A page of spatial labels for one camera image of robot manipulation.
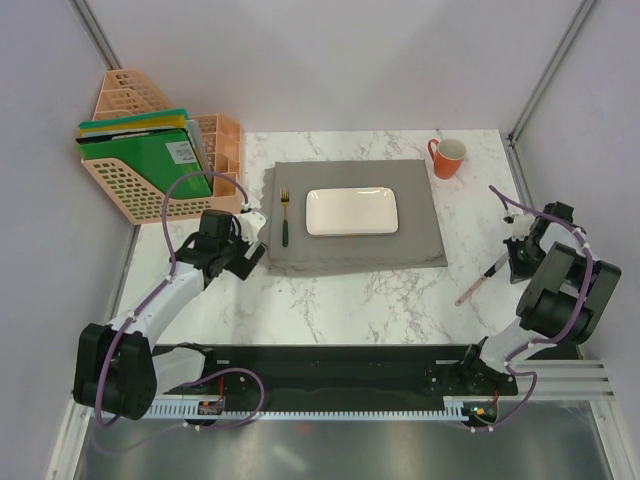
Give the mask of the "knife pink handle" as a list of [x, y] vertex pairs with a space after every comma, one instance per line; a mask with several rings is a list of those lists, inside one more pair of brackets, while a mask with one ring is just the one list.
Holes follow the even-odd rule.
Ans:
[[455, 306], [461, 306], [467, 301], [486, 280], [493, 277], [508, 261], [508, 254], [501, 255], [456, 301]]

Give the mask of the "gold fork green handle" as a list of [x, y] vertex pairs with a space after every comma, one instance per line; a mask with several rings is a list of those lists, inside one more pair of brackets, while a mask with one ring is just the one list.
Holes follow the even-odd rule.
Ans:
[[289, 220], [288, 220], [288, 207], [290, 203], [289, 189], [282, 187], [280, 190], [280, 203], [283, 208], [283, 221], [282, 221], [282, 237], [281, 244], [284, 248], [289, 246]]

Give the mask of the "white rectangular plate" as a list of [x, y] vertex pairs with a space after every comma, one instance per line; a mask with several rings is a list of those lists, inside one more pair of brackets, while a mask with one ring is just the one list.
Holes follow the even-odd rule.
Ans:
[[311, 190], [305, 221], [314, 237], [393, 234], [399, 228], [396, 196], [388, 187]]

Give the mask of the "grey placemat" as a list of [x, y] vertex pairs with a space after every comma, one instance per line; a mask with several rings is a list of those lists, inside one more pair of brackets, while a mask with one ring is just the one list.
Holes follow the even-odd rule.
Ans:
[[[265, 171], [260, 210], [267, 224], [259, 238], [269, 267], [291, 275], [337, 275], [445, 267], [444, 242], [426, 163], [420, 159], [278, 162]], [[289, 189], [289, 246], [281, 244], [280, 190]], [[388, 187], [396, 196], [399, 228], [380, 236], [318, 238], [307, 233], [306, 196], [316, 189]]]

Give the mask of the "orange mug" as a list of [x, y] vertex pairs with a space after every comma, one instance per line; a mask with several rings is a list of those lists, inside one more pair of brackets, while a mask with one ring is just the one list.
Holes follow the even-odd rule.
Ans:
[[427, 150], [435, 175], [443, 180], [450, 179], [457, 173], [467, 154], [461, 141], [450, 138], [429, 140]]

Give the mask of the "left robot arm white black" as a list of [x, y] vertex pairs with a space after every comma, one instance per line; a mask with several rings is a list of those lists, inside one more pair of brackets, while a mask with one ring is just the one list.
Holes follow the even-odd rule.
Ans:
[[153, 349], [176, 316], [223, 272], [244, 280], [266, 251], [259, 239], [266, 216], [257, 210], [231, 214], [207, 210], [199, 228], [171, 248], [163, 277], [129, 311], [104, 325], [91, 323], [80, 334], [73, 385], [76, 403], [96, 415], [138, 420], [155, 398], [188, 384], [208, 393], [219, 369], [199, 347]]

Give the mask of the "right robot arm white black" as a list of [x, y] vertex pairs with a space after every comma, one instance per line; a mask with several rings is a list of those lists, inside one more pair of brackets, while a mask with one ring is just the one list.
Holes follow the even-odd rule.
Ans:
[[473, 394], [494, 393], [534, 355], [563, 343], [585, 342], [597, 326], [621, 278], [621, 269], [591, 251], [573, 222], [573, 208], [550, 203], [541, 212], [505, 212], [511, 226], [506, 252], [455, 302], [464, 303], [504, 265], [509, 281], [527, 284], [516, 319], [500, 333], [470, 346], [456, 365], [460, 386]]

